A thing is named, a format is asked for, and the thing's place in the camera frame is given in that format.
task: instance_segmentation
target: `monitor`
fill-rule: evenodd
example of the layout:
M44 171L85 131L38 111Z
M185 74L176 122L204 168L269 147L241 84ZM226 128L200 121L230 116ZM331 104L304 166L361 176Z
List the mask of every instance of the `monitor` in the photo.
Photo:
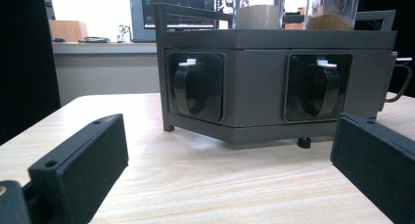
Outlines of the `monitor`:
M233 0L131 0L133 42L156 42L154 3L163 2L232 14ZM214 29L214 20L168 16L167 27L174 30Z

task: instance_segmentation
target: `black foot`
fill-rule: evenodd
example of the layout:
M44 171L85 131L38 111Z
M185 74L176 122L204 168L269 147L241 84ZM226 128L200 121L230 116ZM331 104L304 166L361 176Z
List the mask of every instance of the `black foot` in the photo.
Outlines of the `black foot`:
M299 138L297 145L304 149L309 149L311 147L311 139L309 138Z
M170 125L170 124L165 124L164 125L164 131L171 132L173 130L174 130L174 126L173 125Z

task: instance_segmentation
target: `wooden table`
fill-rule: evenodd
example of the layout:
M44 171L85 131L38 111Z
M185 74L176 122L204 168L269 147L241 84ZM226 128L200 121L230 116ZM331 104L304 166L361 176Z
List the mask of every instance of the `wooden table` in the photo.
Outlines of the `wooden table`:
M386 104L378 121L415 140L415 99ZM0 147L0 181L27 169L89 122L122 113L129 165L92 223L391 223L330 162L331 138L235 150L162 130L160 94L78 98Z

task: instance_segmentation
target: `black plastic mount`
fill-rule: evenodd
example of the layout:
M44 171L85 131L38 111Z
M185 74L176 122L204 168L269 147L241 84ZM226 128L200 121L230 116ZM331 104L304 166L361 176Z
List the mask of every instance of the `black plastic mount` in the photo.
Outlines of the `black plastic mount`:
M88 223L128 166L122 114L89 123L34 163L30 182L0 182L0 222Z
M309 149L311 147L311 139L308 137L299 138L297 141L297 146L303 149Z
M331 161L393 223L415 223L415 142L341 114Z

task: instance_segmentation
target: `white container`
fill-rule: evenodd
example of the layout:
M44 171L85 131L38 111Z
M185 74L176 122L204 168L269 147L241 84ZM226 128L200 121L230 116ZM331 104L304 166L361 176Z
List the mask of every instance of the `white container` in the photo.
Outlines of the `white container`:
M236 0L233 28L281 29L284 0Z

